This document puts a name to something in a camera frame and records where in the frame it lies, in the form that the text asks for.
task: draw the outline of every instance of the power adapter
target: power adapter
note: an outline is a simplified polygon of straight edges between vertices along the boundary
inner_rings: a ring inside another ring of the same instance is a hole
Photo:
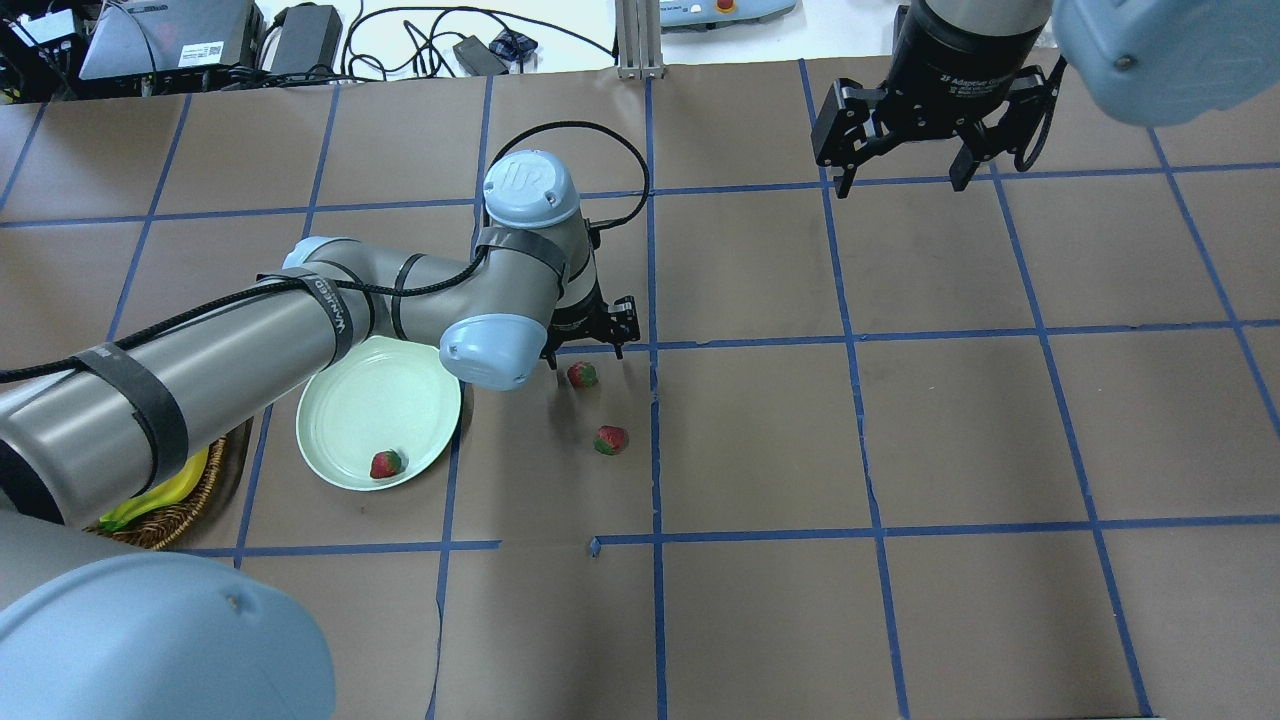
[[[316,65],[333,68],[342,19],[333,5],[294,5],[284,10],[280,40],[271,58],[271,74],[306,73]]]
[[[474,35],[454,45],[453,55],[458,59],[462,69],[472,76],[504,76],[511,72],[507,63],[503,63]]]

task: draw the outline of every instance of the blue grid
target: blue grid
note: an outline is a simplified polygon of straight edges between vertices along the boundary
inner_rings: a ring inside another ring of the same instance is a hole
[[[810,120],[814,117],[814,102],[808,82],[808,69],[804,60],[799,61],[799,74],[804,83],[805,100],[808,105],[808,111]],[[253,215],[276,215],[276,214],[303,214],[306,217],[306,228],[310,229],[311,220],[317,213],[334,213],[334,211],[349,211],[349,210],[379,210],[379,209],[394,209],[394,208],[431,208],[431,206],[456,206],[456,205],[471,205],[480,211],[479,204],[479,187],[483,182],[485,155],[488,146],[488,131],[489,131],[489,105],[492,97],[492,78],[486,82],[485,100],[484,100],[484,115],[481,127],[481,142],[477,158],[477,179],[476,187],[477,192],[474,197],[467,199],[445,199],[445,200],[420,200],[420,201],[398,201],[398,202],[366,202],[366,204],[334,204],[334,205],[319,205],[319,188],[324,173],[326,150],[329,141],[332,138],[334,120],[337,117],[338,104],[339,104],[340,91],[335,87],[333,91],[333,97],[329,109],[329,117],[324,133],[324,142],[320,151],[320,158],[317,159],[315,182],[312,186],[311,199],[306,206],[287,206],[287,208],[271,208],[260,210],[232,210],[232,211],[209,211],[209,213],[178,213],[178,214],[159,214],[156,208],[159,206],[159,200],[164,190],[165,179],[172,168],[173,158],[175,155],[178,143],[182,137],[182,131],[186,124],[187,114],[191,105],[191,97],[184,99],[182,108],[182,114],[179,115],[177,128],[174,131],[173,140],[169,146],[169,151],[165,159],[164,168],[161,170],[159,182],[156,184],[156,191],[152,197],[150,209],[145,215],[122,215],[122,217],[106,217],[106,218],[78,218],[78,219],[64,219],[64,220],[15,220],[15,222],[0,222],[0,228],[23,228],[23,227],[58,227],[58,225],[82,225],[82,224],[109,224],[109,223],[134,223],[142,222],[143,228],[138,238],[138,243],[134,250],[134,255],[131,261],[128,275],[120,291],[119,301],[116,305],[115,315],[111,320],[111,327],[108,337],[114,337],[120,314],[123,313],[124,304],[128,299],[128,292],[137,270],[138,261],[145,250],[146,238],[148,229],[152,223],[156,222],[170,222],[170,220],[189,220],[189,219],[206,219],[206,218],[233,218],[233,217],[253,217]],[[0,209],[4,208],[5,201],[13,191],[18,174],[22,170],[23,164],[27,160],[28,152],[41,127],[41,120],[44,119],[46,106],[41,106],[36,114],[36,118],[31,126],[31,129],[23,142],[22,150],[19,152],[18,160],[8,178],[3,193],[0,193]],[[654,122],[653,122],[653,81],[645,82],[645,151],[650,164],[654,165]],[[1050,172],[1032,172],[1023,173],[1018,176],[1005,176],[1001,174],[998,168],[992,165],[989,173],[984,173],[974,178],[974,182],[992,182],[1000,201],[1001,211],[1006,223],[1006,229],[1009,231],[1010,242],[1018,260],[1019,272],[1021,274],[1024,290],[1028,296],[1028,302],[1032,307],[1034,327],[1029,328],[1002,328],[1002,329],[970,329],[970,331],[938,331],[938,332],[901,332],[901,333],[856,333],[854,324],[850,318],[847,301],[844,293],[842,270],[840,266],[838,256],[838,237],[835,228],[835,220],[831,206],[831,192],[833,190],[833,183],[826,177],[824,172],[819,172],[817,181],[810,182],[792,182],[792,183],[767,183],[767,184],[736,184],[736,186],[713,186],[713,187],[668,187],[668,188],[654,188],[652,197],[662,197],[667,195],[700,195],[700,193],[728,193],[728,192],[765,192],[765,191],[778,191],[778,190],[822,190],[823,191],[823,210],[824,219],[828,232],[828,243],[831,251],[831,260],[833,268],[833,281],[837,290],[837,300],[840,304],[840,315],[844,325],[844,334],[841,336],[817,336],[817,337],[777,337],[777,338],[724,338],[713,340],[707,342],[663,342],[658,336],[658,318],[657,318],[657,287],[655,287],[655,270],[657,270],[657,242],[655,242],[655,202],[650,201],[646,209],[646,225],[648,225],[648,293],[649,293],[649,333],[650,341],[646,343],[635,343],[626,348],[627,352],[648,352],[650,360],[650,391],[653,393],[653,404],[650,407],[650,423],[652,423],[652,479],[653,479],[653,530],[646,534],[620,534],[620,536],[599,536],[591,541],[595,552],[599,552],[604,546],[636,546],[636,544],[649,544],[653,547],[653,565],[654,565],[654,650],[655,650],[655,676],[657,676],[657,715],[659,720],[664,720],[667,716],[667,676],[666,676],[666,626],[664,626],[664,579],[663,579],[663,547],[668,543],[703,543],[703,542],[785,542],[785,541],[805,541],[805,539],[872,539],[876,542],[877,547],[877,566],[881,575],[882,585],[882,598],[884,605],[886,615],[886,630],[890,643],[890,655],[892,662],[892,671],[895,679],[895,689],[899,703],[899,712],[904,719],[910,719],[909,712],[909,697],[905,671],[901,662],[901,652],[897,642],[896,620],[893,612],[892,601],[892,585],[890,578],[890,564],[887,559],[887,551],[884,548],[886,538],[900,538],[900,537],[941,537],[941,536],[987,536],[987,534],[1021,534],[1021,533],[1047,533],[1047,532],[1089,532],[1092,533],[1097,552],[1100,565],[1106,580],[1107,592],[1112,603],[1112,609],[1116,615],[1116,629],[1124,647],[1125,659],[1132,675],[1132,682],[1134,687],[1134,694],[1139,703],[1139,711],[1143,715],[1149,716],[1152,714],[1151,703],[1147,698],[1146,688],[1142,679],[1140,666],[1138,662],[1137,652],[1133,647],[1132,638],[1129,637],[1126,620],[1124,616],[1124,609],[1121,598],[1116,587],[1114,571],[1111,569],[1110,557],[1106,548],[1106,539],[1103,537],[1105,530],[1133,530],[1133,529],[1155,529],[1155,528],[1206,528],[1206,527],[1230,527],[1230,525],[1275,525],[1280,524],[1280,514],[1258,514],[1258,515],[1231,515],[1231,516],[1187,516],[1187,518],[1155,518],[1155,519],[1101,519],[1098,518],[1097,510],[1093,505],[1092,492],[1088,484],[1088,477],[1084,466],[1084,460],[1079,450],[1079,445],[1075,438],[1074,427],[1071,424],[1070,410],[1066,404],[1065,393],[1062,392],[1061,380],[1057,375],[1056,363],[1052,355],[1052,347],[1050,338],[1053,336],[1070,336],[1070,334],[1097,334],[1097,333],[1142,333],[1142,332],[1184,332],[1184,331],[1203,331],[1203,329],[1231,329],[1239,342],[1240,350],[1244,355],[1245,363],[1251,370],[1252,378],[1257,387],[1257,391],[1266,406],[1268,418],[1274,425],[1274,429],[1280,434],[1280,416],[1277,416],[1276,404],[1271,396],[1271,391],[1267,388],[1266,382],[1262,377],[1261,369],[1258,368],[1257,360],[1253,356],[1252,347],[1249,346],[1248,338],[1244,334],[1244,328],[1275,328],[1280,327],[1280,319],[1240,319],[1231,301],[1228,296],[1226,288],[1217,274],[1213,265],[1212,258],[1208,252],[1203,238],[1198,231],[1196,220],[1183,197],[1181,190],[1178,184],[1178,176],[1184,173],[1201,173],[1201,172],[1248,172],[1248,170],[1270,170],[1280,169],[1280,163],[1242,163],[1242,164],[1219,164],[1219,165],[1184,165],[1174,167],[1169,163],[1164,149],[1160,143],[1158,137],[1153,131],[1149,132],[1151,142],[1156,150],[1160,160],[1160,167],[1157,168],[1123,168],[1123,169],[1106,169],[1106,170],[1050,170]],[[1192,238],[1196,247],[1202,258],[1206,270],[1213,283],[1215,291],[1226,311],[1228,320],[1225,322],[1202,322],[1202,323],[1164,323],[1164,324],[1148,324],[1148,325],[1079,325],[1079,327],[1046,327],[1043,318],[1039,311],[1038,301],[1036,299],[1034,287],[1032,284],[1032,278],[1027,268],[1025,259],[1021,252],[1020,241],[1018,237],[1018,231],[1014,224],[1012,215],[1009,210],[1007,199],[1005,196],[1004,184],[1006,182],[1018,182],[1021,179],[1041,179],[1041,178],[1080,178],[1080,177],[1106,177],[1106,176],[1151,176],[1162,174],[1166,177],[1170,190],[1178,202],[1178,208],[1190,231]],[[883,179],[859,179],[856,186],[877,186],[877,184],[918,184],[918,183],[945,183],[950,182],[945,176],[934,177],[908,177],[908,178],[883,178]],[[635,196],[634,192],[596,192],[596,193],[584,193],[586,199],[596,197],[625,197]],[[955,338],[977,338],[977,337],[1037,337],[1041,342],[1041,347],[1044,355],[1046,366],[1050,373],[1051,383],[1053,386],[1055,400],[1061,414],[1064,433],[1066,436],[1073,464],[1076,470],[1076,477],[1080,484],[1082,500],[1085,505],[1088,520],[1083,521],[1048,521],[1048,523],[996,523],[996,524],[964,524],[964,525],[918,525],[918,527],[884,527],[881,521],[878,512],[878,503],[876,501],[874,486],[872,482],[870,464],[868,459],[868,448],[864,433],[864,407],[861,402],[861,388],[858,374],[858,360],[856,360],[856,347],[864,342],[910,342],[916,340],[955,340]],[[855,414],[858,420],[859,432],[859,446],[861,451],[863,460],[863,474],[867,486],[869,510],[870,510],[870,527],[854,527],[854,528],[818,528],[818,529],[796,529],[796,530],[741,530],[741,532],[701,532],[701,533],[666,533],[662,527],[662,492],[660,492],[660,478],[662,478],[662,464],[660,464],[660,406],[657,400],[657,384],[658,384],[658,364],[660,351],[673,351],[673,350],[695,350],[704,347],[754,347],[754,346],[800,346],[800,345],[844,345],[849,357],[849,370],[850,370],[850,387],[852,391]],[[593,354],[609,351],[608,347],[575,347],[567,348],[566,352],[573,354]],[[297,547],[247,547],[246,537],[248,532],[248,524],[252,516],[253,498],[256,495],[257,483],[260,479],[260,471],[262,465],[262,457],[266,446],[268,432],[271,424],[271,407],[268,407],[262,415],[262,423],[259,429],[257,443],[253,454],[253,461],[250,469],[250,477],[246,489],[244,507],[242,511],[242,519],[239,525],[239,532],[237,534],[237,541],[234,547],[228,548],[198,548],[189,550],[187,552],[207,557],[229,557],[234,561],[234,565],[239,568],[244,557],[265,557],[265,556],[306,556],[306,555],[362,555],[362,553],[392,553],[392,552],[438,552],[439,553],[439,577],[436,583],[436,605],[440,612],[442,628],[445,611],[445,597],[447,597],[447,583],[448,583],[448,568],[449,568],[449,555],[453,551],[492,551],[499,547],[499,541],[454,541],[452,537],[453,528],[453,510],[457,496],[457,470],[461,450],[461,429],[454,434],[451,442],[451,460],[449,460],[449,473],[447,480],[447,496],[445,496],[445,510],[443,519],[443,534],[440,542],[403,542],[403,543],[366,543],[366,544],[328,544],[328,546],[297,546]],[[435,697],[430,700],[428,707],[428,719],[435,715]]]

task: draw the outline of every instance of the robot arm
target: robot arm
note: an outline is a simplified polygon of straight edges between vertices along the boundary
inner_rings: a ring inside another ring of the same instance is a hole
[[[1046,77],[1023,64],[1051,12],[1062,58]],[[902,142],[959,136],[956,191],[1001,152],[1030,169],[1066,60],[1107,114],[1142,126],[1228,109],[1280,79],[1280,4],[1268,0],[914,0],[897,19],[884,82],[835,81],[813,127],[814,160],[841,170],[840,197],[863,163]]]
[[[261,278],[279,292],[137,346],[104,343],[77,356],[82,369],[0,396],[0,509],[83,527],[371,334],[438,345],[445,369],[493,389],[524,384],[566,340],[594,336],[620,352],[639,340],[634,300],[600,297],[559,160],[508,155],[486,177],[485,202],[494,224],[470,265],[307,238]]]

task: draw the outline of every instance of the metal post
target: metal post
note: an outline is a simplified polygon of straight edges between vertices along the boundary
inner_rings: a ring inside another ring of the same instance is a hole
[[[658,0],[614,0],[614,5],[618,23],[618,77],[636,79],[667,74],[667,68],[662,64]]]

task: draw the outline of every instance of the plate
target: plate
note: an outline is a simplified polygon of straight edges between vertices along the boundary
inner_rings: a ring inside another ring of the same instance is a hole
[[[429,345],[371,337],[302,391],[296,430],[315,474],[353,491],[396,487],[425,470],[458,425],[462,389]],[[369,477],[374,455],[394,450],[398,475]]]

